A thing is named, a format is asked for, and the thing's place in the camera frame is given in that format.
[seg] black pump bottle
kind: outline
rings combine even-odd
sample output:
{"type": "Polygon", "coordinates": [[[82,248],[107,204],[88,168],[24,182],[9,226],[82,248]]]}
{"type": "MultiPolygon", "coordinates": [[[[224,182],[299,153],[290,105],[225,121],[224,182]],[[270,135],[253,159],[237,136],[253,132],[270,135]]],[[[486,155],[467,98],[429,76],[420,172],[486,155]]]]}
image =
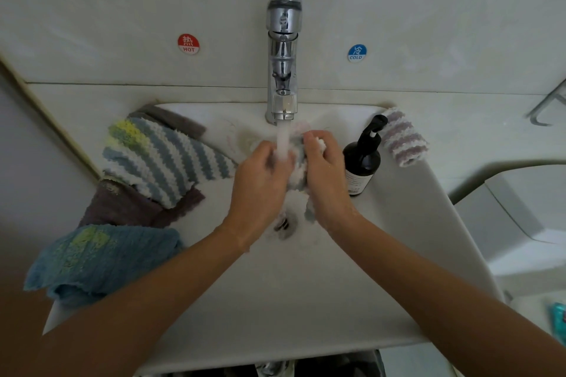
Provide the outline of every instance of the black pump bottle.
{"type": "Polygon", "coordinates": [[[381,164],[381,157],[378,152],[381,137],[379,137],[378,131],[382,130],[386,124],[387,118],[385,116],[374,116],[358,141],[352,142],[344,148],[346,181],[348,182],[348,193],[351,196],[363,192],[381,164]]]}

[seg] metal bracket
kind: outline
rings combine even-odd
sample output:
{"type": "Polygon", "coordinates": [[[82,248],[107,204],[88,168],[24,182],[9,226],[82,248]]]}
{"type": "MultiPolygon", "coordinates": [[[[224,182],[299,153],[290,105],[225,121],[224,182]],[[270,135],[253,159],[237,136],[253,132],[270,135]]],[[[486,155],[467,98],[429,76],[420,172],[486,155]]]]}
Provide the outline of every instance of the metal bracket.
{"type": "Polygon", "coordinates": [[[542,102],[540,102],[539,104],[536,105],[536,107],[531,110],[526,117],[529,118],[530,122],[534,125],[540,125],[542,127],[550,127],[552,126],[552,124],[547,124],[547,123],[541,123],[540,121],[537,120],[537,116],[539,116],[541,114],[541,112],[543,110],[546,109],[546,107],[553,101],[553,100],[558,100],[559,102],[561,102],[562,104],[566,105],[566,97],[564,97],[562,94],[560,94],[560,92],[562,91],[562,89],[566,90],[566,80],[563,80],[562,83],[554,88],[554,90],[548,94],[543,100],[542,102]]]}

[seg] person's left hand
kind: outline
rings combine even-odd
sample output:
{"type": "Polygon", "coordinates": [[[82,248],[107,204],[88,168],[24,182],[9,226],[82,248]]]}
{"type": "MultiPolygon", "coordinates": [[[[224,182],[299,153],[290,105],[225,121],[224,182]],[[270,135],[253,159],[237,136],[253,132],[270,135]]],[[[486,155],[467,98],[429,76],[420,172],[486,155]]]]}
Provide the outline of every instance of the person's left hand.
{"type": "Polygon", "coordinates": [[[232,202],[224,224],[237,236],[243,236],[245,248],[249,248],[279,214],[287,181],[293,172],[291,153],[286,161],[273,158],[274,165],[268,164],[274,149],[275,144],[263,141],[236,170],[232,202]]]}

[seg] sink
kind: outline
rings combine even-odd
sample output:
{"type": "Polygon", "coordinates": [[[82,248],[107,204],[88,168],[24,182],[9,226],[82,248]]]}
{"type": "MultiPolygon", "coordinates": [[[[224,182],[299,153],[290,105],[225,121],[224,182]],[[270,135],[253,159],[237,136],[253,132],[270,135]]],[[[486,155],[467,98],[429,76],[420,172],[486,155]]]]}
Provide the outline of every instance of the sink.
{"type": "MultiPolygon", "coordinates": [[[[207,127],[203,142],[237,162],[262,139],[274,140],[263,103],[179,103],[162,108],[207,127]]],[[[376,106],[301,103],[299,130],[333,132],[344,147],[358,139],[376,106]]],[[[424,161],[400,168],[381,150],[381,167],[353,198],[373,223],[489,295],[500,293],[447,195],[424,161]]],[[[200,205],[172,225],[185,244],[208,235],[230,205],[232,180],[202,183],[200,205]]],[[[313,357],[426,341],[414,320],[329,238],[303,217],[307,196],[287,194],[296,216],[285,239],[273,228],[165,333],[140,374],[313,357]]],[[[55,305],[46,330],[69,310],[55,305]]]]}

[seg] toilet tank lid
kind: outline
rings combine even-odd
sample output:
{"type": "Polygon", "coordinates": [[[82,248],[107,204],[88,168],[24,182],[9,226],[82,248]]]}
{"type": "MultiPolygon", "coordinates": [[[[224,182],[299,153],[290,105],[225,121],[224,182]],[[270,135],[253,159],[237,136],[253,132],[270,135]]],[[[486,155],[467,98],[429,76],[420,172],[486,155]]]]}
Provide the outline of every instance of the toilet tank lid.
{"type": "Polygon", "coordinates": [[[485,185],[529,237],[566,244],[566,164],[510,170],[485,185]]]}

